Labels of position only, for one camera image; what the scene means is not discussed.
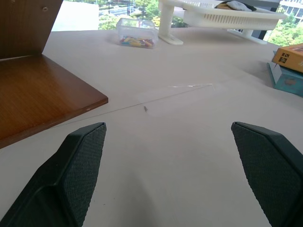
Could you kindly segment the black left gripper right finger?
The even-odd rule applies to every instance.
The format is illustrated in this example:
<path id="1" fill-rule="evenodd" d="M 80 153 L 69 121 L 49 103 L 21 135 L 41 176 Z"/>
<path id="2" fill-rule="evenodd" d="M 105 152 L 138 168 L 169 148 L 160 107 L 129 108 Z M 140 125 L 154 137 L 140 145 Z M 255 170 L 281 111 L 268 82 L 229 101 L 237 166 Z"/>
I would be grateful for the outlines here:
<path id="1" fill-rule="evenodd" d="M 248 184 L 273 227 L 303 225 L 303 155 L 282 134 L 233 122 Z"/>

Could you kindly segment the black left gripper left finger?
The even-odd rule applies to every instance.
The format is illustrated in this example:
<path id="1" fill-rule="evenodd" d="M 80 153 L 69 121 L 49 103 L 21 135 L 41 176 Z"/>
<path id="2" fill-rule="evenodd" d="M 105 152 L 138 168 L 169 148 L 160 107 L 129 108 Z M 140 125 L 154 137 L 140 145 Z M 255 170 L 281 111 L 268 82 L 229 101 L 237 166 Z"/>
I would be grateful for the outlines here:
<path id="1" fill-rule="evenodd" d="M 2 227 L 81 227 L 98 179 L 107 127 L 68 134 L 34 173 L 0 221 Z"/>

